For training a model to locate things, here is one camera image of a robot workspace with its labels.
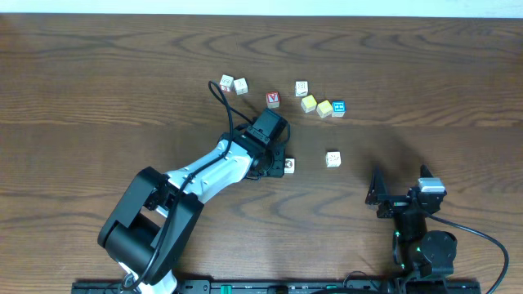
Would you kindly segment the white block red globe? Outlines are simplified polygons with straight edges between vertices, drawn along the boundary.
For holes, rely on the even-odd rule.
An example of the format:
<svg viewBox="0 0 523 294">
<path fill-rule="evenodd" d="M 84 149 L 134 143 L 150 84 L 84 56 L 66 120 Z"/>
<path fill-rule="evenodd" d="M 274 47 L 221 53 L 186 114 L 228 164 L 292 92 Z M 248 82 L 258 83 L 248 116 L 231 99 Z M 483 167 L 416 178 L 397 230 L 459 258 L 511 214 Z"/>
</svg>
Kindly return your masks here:
<svg viewBox="0 0 523 294">
<path fill-rule="evenodd" d="M 292 174 L 295 171 L 295 159 L 294 158 L 286 158 L 284 161 L 284 173 L 285 174 Z"/>
</svg>

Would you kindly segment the white block orange print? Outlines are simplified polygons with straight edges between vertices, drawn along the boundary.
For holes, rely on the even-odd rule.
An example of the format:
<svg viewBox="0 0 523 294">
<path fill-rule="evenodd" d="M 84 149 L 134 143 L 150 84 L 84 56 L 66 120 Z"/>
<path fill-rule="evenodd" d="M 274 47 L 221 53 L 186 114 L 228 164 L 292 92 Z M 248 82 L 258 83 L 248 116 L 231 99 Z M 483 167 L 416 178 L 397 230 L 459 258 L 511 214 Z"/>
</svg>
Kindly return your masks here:
<svg viewBox="0 0 523 294">
<path fill-rule="evenodd" d="M 339 151 L 329 151 L 325 156 L 326 167 L 339 167 L 341 165 L 341 153 Z"/>
</svg>

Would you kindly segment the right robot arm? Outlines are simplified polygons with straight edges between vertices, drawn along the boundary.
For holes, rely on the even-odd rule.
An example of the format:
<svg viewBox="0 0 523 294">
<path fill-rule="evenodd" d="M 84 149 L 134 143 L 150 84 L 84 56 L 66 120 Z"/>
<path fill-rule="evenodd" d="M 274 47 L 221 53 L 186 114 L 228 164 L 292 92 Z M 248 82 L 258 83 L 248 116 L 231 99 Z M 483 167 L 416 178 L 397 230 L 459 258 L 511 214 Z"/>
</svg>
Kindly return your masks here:
<svg viewBox="0 0 523 294">
<path fill-rule="evenodd" d="M 446 194 L 442 180 L 425 165 L 420 167 L 417 184 L 402 195 L 390 194 L 382 172 L 377 167 L 373 170 L 365 203 L 378 208 L 378 218 L 394 221 L 393 258 L 407 275 L 443 278 L 454 272 L 456 237 L 446 231 L 429 231 L 426 223 L 440 210 Z"/>
</svg>

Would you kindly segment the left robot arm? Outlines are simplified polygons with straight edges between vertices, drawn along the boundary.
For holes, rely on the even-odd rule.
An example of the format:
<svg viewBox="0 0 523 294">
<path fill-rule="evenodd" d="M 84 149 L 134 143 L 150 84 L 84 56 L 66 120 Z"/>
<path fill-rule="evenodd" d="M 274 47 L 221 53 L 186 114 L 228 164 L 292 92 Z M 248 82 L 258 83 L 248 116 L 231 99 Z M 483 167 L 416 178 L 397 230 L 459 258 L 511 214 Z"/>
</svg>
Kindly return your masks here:
<svg viewBox="0 0 523 294">
<path fill-rule="evenodd" d="M 172 293 L 172 267 L 189 241 L 204 204 L 242 180 L 281 177 L 280 131 L 247 127 L 226 132 L 208 154 L 178 170 L 139 171 L 97 237 L 126 272 L 121 293 Z"/>
</svg>

